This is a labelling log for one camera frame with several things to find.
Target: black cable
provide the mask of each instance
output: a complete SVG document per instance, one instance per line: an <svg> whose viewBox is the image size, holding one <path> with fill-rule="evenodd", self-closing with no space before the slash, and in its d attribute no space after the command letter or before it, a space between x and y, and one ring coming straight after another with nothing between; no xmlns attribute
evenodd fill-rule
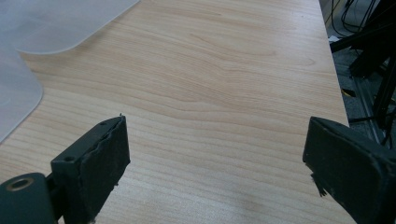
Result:
<svg viewBox="0 0 396 224"><path fill-rule="evenodd" d="M334 0L332 0L332 13L331 13L331 17L332 17L332 14L333 14L333 13L334 13ZM338 32L337 29L335 29L333 17L332 17L332 28L333 28L334 31L335 31L337 34L339 34L340 36L342 36L342 37L347 37L346 35L343 35L343 34L341 34L340 32Z"/></svg>
<svg viewBox="0 0 396 224"><path fill-rule="evenodd" d="M369 12L371 12L373 10L374 4L375 4L376 0L373 0L370 3L370 6L367 8L366 13L364 13L363 19L361 20L361 24L359 25L359 29L358 32L361 30L361 28L363 27L363 24L365 21L367 21L369 18L367 17L369 15Z"/></svg>

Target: desk surface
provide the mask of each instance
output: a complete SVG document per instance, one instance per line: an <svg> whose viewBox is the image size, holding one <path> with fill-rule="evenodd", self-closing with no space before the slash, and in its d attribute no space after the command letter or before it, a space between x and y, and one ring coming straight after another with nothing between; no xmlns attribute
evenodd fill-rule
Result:
<svg viewBox="0 0 396 224"><path fill-rule="evenodd" d="M122 113L132 163L97 223L353 222L302 162L309 117L347 123L318 0L142 0L22 56L44 97L0 145L0 182Z"/></svg>

